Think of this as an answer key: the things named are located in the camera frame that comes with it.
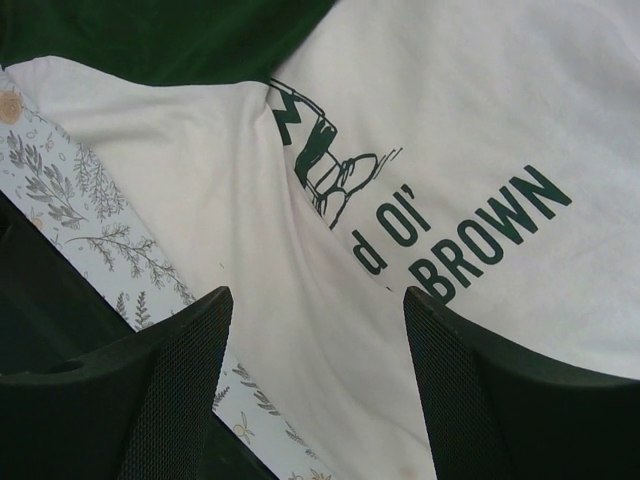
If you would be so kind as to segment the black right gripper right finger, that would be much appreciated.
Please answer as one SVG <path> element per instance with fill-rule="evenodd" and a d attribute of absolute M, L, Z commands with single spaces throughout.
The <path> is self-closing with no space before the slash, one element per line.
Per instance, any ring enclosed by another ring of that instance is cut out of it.
<path fill-rule="evenodd" d="M 638 478 L 638 381 L 536 353 L 417 287 L 403 309 L 437 478 Z"/>

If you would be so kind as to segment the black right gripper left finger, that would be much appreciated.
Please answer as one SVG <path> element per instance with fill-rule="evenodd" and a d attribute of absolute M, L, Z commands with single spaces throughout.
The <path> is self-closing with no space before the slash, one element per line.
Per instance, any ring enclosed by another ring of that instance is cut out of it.
<path fill-rule="evenodd" d="M 2 478 L 196 478 L 232 310 L 219 287 L 47 373 L 2 377 Z"/>

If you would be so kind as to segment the white green raglan t-shirt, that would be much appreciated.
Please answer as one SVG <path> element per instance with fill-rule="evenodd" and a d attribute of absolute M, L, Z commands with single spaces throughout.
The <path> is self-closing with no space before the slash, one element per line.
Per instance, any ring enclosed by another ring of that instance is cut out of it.
<path fill-rule="evenodd" d="M 436 475 L 419 287 L 540 354 L 639 376 L 635 1 L 5 1 L 1 120 L 89 149 L 32 197 L 122 195 L 341 479 Z M 43 191 L 51 181 L 50 194 Z"/>

